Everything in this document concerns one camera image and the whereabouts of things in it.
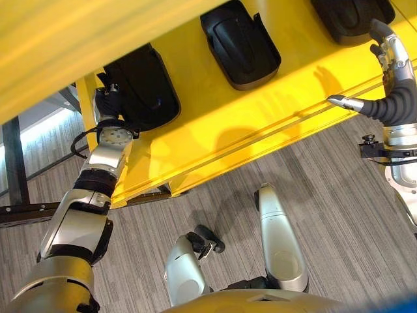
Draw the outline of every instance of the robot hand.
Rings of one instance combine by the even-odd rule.
[[[363,100],[332,95],[327,100],[336,106],[378,119],[386,127],[417,122],[416,78],[403,43],[386,24],[378,20],[371,22],[370,35],[379,44],[373,44],[371,52],[381,64],[386,97]]]
[[[360,145],[364,158],[383,157],[388,162],[385,177],[397,191],[407,219],[417,237],[417,86],[412,63],[399,37],[384,23],[373,20],[370,35],[378,42],[371,52],[383,71],[385,98],[363,100],[332,95],[328,101],[336,106],[354,110],[384,125],[384,143],[374,135],[364,136]]]

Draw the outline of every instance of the black foot pad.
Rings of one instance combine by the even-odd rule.
[[[220,240],[219,237],[217,237],[210,229],[208,229],[204,225],[197,225],[195,227],[194,232],[203,238],[214,241],[216,243],[216,246],[214,246],[213,251],[215,253],[222,253],[224,251],[225,245],[224,242]]]

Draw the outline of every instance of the black bracket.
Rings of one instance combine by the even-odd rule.
[[[382,142],[374,140],[375,135],[362,137],[363,143],[359,144],[361,158],[410,158],[417,157],[417,149],[410,150],[387,150]]]

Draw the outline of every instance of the black cable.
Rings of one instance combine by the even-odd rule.
[[[132,123],[132,124],[128,124],[125,121],[122,121],[120,119],[106,119],[104,121],[101,121],[97,124],[97,126],[82,132],[81,134],[79,134],[78,136],[76,136],[74,138],[74,140],[71,143],[71,147],[70,150],[72,153],[74,153],[74,155],[81,157],[81,158],[87,158],[85,155],[82,155],[77,149],[76,149],[76,144],[83,139],[87,134],[90,134],[92,132],[97,133],[98,135],[100,134],[100,132],[102,131],[103,128],[105,127],[119,127],[121,129],[125,129],[129,132],[132,133],[132,137],[133,139],[136,139],[139,137],[139,133],[136,132],[135,130],[139,127],[137,124]]]
[[[380,161],[376,161],[373,160],[372,158],[368,159],[369,161],[375,162],[377,164],[383,165],[383,166],[395,166],[395,165],[404,165],[404,164],[410,164],[410,163],[416,163],[417,162],[417,158],[415,158],[414,160],[406,160],[406,161],[394,161],[394,162],[380,162]]]

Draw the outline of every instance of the black robot arm segment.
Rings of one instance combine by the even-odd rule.
[[[91,265],[106,253],[113,229],[107,218],[110,198],[134,138],[117,120],[117,112],[109,110],[118,92],[112,85],[95,94],[94,104],[106,101],[107,106],[104,114],[95,108],[98,145],[61,200],[42,240],[38,263],[7,312],[98,312]]]

